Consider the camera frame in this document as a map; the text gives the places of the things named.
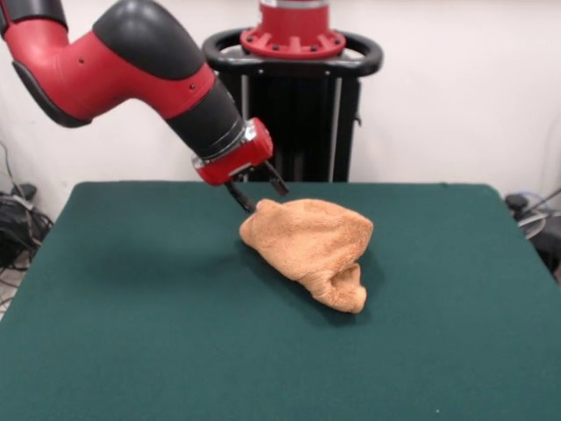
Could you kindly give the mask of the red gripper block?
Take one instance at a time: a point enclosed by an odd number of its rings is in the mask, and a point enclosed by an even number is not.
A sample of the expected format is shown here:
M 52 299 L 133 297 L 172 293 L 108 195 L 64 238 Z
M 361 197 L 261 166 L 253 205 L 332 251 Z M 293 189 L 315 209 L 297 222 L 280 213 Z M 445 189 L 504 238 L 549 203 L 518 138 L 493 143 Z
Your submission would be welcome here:
M 233 144 L 211 158 L 195 157 L 195 171 L 211 186 L 223 185 L 247 214 L 256 210 L 255 202 L 243 193 L 232 180 L 250 168 L 262 165 L 275 191 L 286 196 L 289 188 L 280 174 L 268 161 L 273 156 L 273 142 L 269 131 L 258 118 L 244 122 Z

